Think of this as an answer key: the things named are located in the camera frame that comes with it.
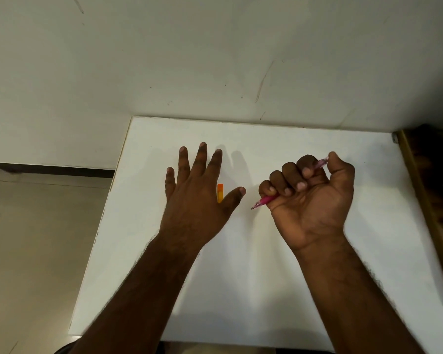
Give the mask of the person's right hand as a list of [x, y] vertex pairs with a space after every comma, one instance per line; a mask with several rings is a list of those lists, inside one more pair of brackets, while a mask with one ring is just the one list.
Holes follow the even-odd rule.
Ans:
[[308, 184], [302, 192], [289, 186], [282, 170], [272, 172], [268, 179], [280, 196], [267, 207], [280, 235], [296, 256], [319, 240], [344, 235], [353, 201], [354, 188], [332, 186], [331, 174], [327, 176], [324, 167], [313, 169], [317, 161], [313, 155], [304, 155], [294, 162]]

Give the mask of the person's left hand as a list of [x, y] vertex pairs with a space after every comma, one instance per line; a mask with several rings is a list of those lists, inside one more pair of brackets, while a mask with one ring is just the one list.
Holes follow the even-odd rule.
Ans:
[[204, 174], [191, 180], [188, 149], [179, 149], [176, 188], [171, 198], [166, 198], [158, 234], [170, 248], [200, 250], [230, 219], [232, 214], [223, 213], [216, 195], [222, 157], [222, 150], [217, 149]]

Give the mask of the pink pen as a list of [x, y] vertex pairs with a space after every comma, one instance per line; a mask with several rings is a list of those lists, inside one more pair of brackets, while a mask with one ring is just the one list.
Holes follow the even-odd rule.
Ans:
[[[314, 165], [313, 169], [317, 170], [320, 168], [323, 168], [329, 160], [329, 156], [317, 161], [317, 163]], [[273, 196], [265, 196], [262, 197], [251, 209], [256, 209], [256, 208], [260, 208], [262, 206], [265, 206], [267, 204], [269, 204], [270, 202], [274, 201], [275, 199], [277, 199], [280, 196], [279, 193], [273, 195]]]

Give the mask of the person's right forearm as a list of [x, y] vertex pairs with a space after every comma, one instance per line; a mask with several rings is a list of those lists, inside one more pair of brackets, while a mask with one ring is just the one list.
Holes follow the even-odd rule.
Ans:
[[425, 354], [343, 232], [293, 253], [336, 354]]

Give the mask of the person's left forearm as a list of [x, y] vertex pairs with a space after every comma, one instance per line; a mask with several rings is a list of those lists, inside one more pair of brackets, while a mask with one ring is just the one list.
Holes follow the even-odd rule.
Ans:
[[69, 354], [155, 354], [204, 244], [191, 232], [159, 232]]

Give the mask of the brown wooden furniture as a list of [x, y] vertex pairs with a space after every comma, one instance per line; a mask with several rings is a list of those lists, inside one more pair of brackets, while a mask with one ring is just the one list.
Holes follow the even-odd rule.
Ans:
[[443, 130], [422, 124], [394, 136], [443, 272]]

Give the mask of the person's dark clothing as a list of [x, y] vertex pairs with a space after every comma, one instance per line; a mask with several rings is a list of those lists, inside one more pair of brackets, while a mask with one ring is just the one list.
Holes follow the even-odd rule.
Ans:
[[59, 348], [57, 351], [54, 352], [54, 354], [69, 354], [73, 347], [78, 343], [79, 339], [75, 340], [74, 342], [68, 343], [64, 345], [63, 347]]

